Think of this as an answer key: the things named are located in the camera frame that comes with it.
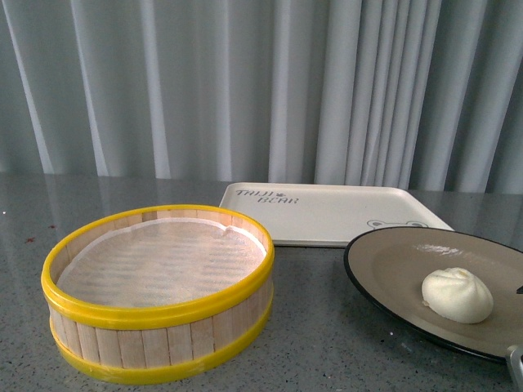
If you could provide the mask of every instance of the yellow plastic band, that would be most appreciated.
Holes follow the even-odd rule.
[[[165,210],[200,210],[220,212],[239,217],[256,226],[268,241],[267,254],[261,264],[246,278],[234,285],[193,301],[175,305],[155,306],[150,308],[120,308],[115,306],[96,305],[74,298],[61,291],[51,279],[51,265],[57,255],[68,243],[89,230],[116,221],[127,216]],[[58,313],[78,323],[93,327],[121,330],[140,330],[192,323],[221,313],[251,296],[269,278],[274,262],[274,245],[267,230],[254,219],[220,207],[177,204],[140,208],[96,220],[89,225],[74,231],[62,239],[47,256],[42,269],[42,289],[49,305]]]
[[[50,320],[51,333],[54,336],[56,344],[58,345],[60,353],[64,359],[71,366],[78,369],[80,372],[87,374],[88,376],[103,381],[128,385],[159,384],[163,382],[177,381],[190,376],[195,376],[202,372],[206,372],[207,370],[212,369],[233,358],[239,352],[247,348],[247,346],[249,346],[262,332],[267,323],[267,320],[269,319],[270,310],[272,308],[273,295],[274,290],[271,291],[269,305],[267,306],[264,314],[237,340],[219,349],[218,351],[215,351],[212,354],[194,359],[192,361],[177,363],[171,366],[152,367],[147,369],[124,369],[120,367],[102,366],[99,363],[93,363],[79,358],[64,345],[62,345],[57,339],[52,321]]]

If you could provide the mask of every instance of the white bun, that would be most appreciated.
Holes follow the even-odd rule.
[[[422,284],[423,303],[446,319],[479,323],[494,308],[490,290],[463,268],[448,268],[429,274]]]

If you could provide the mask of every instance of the rectangular tray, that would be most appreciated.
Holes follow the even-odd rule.
[[[260,222],[275,245],[345,247],[362,233],[390,226],[451,230],[396,188],[239,182],[227,187],[220,207]]]

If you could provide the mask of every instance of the bamboo steamer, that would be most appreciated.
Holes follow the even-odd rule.
[[[66,268],[97,239],[169,218],[243,230],[258,241],[263,257],[247,276],[220,291],[166,305],[100,305],[59,288]],[[272,304],[273,261],[274,246],[265,228],[224,208],[171,205],[109,216],[74,231],[45,260],[42,289],[51,333],[69,364],[104,381],[156,384],[193,376],[231,359],[262,331]]]

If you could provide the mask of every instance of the curtain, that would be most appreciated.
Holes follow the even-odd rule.
[[[523,2],[2,0],[0,172],[523,194]]]

